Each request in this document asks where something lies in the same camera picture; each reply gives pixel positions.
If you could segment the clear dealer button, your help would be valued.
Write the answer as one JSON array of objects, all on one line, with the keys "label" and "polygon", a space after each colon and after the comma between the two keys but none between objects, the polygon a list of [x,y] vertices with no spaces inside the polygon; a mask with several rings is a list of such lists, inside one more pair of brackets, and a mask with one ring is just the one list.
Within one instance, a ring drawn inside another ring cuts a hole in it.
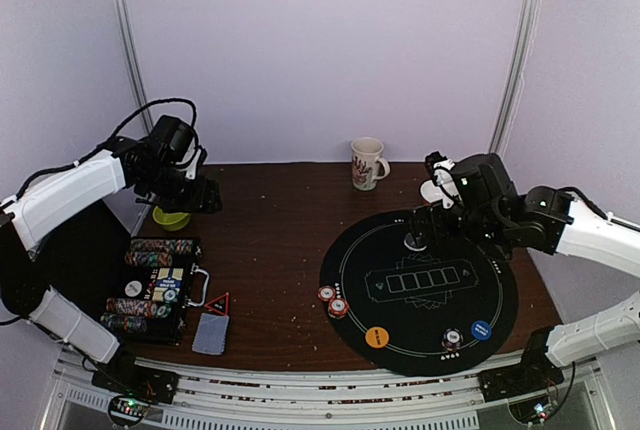
[{"label": "clear dealer button", "polygon": [[405,235],[403,243],[407,249],[413,252],[422,252],[426,249],[426,245],[416,240],[410,233]]}]

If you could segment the blue small blind button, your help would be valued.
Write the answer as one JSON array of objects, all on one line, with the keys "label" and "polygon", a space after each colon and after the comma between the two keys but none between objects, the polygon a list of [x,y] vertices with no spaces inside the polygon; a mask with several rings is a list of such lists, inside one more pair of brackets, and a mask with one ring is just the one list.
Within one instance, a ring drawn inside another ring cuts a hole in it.
[{"label": "blue small blind button", "polygon": [[471,325],[471,334],[478,341],[487,341],[493,333],[492,326],[483,320],[476,320]]}]

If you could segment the orange big blind button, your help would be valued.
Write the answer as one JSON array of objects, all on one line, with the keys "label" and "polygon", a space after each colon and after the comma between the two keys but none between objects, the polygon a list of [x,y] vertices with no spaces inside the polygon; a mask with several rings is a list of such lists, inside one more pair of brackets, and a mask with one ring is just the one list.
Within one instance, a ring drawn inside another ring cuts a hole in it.
[{"label": "orange big blind button", "polygon": [[381,326],[373,326],[365,332],[365,342],[373,349],[382,349],[389,344],[390,334]]}]

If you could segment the red poker chip stack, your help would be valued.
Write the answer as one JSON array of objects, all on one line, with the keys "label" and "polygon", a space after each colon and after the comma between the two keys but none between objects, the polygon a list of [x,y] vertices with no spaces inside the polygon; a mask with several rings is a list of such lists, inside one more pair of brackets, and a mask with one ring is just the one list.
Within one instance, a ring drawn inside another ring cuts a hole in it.
[{"label": "red poker chip stack", "polygon": [[330,302],[335,298],[335,288],[329,285],[322,286],[318,289],[317,296],[323,302]]}]

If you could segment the blue playing card deck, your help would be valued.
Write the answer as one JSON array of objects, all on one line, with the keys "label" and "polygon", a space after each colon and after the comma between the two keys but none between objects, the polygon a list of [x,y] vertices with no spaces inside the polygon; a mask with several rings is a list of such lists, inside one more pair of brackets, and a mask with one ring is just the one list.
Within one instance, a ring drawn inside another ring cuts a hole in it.
[{"label": "blue playing card deck", "polygon": [[203,313],[196,329],[192,350],[204,355],[222,355],[226,348],[229,323],[228,316]]}]

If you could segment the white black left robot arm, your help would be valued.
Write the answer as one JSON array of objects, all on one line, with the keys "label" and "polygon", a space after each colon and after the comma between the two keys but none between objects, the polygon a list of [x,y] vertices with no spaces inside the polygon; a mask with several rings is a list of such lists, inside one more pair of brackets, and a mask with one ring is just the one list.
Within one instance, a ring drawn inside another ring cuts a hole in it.
[{"label": "white black left robot arm", "polygon": [[19,320],[59,338],[93,363],[100,378],[123,394],[142,394],[174,376],[136,365],[112,331],[65,297],[38,257],[77,228],[77,218],[108,196],[131,189],[165,212],[216,213],[219,185],[199,171],[206,151],[195,117],[163,115],[149,134],[122,135],[126,117],[88,154],[41,169],[1,203],[1,301]]}]

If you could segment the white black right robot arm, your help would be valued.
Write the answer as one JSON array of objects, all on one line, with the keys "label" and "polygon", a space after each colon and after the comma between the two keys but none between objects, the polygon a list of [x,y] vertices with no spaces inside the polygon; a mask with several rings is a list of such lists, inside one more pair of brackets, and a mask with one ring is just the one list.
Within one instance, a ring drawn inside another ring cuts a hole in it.
[{"label": "white black right robot arm", "polygon": [[[639,274],[639,226],[607,213],[576,187],[537,186],[519,194],[499,155],[455,162],[426,156],[424,205],[411,211],[405,245],[421,251],[456,239],[492,260],[516,248],[591,260]],[[533,332],[519,363],[482,371],[484,398],[498,400],[542,389],[565,367],[639,338],[639,295],[570,324]]]}]

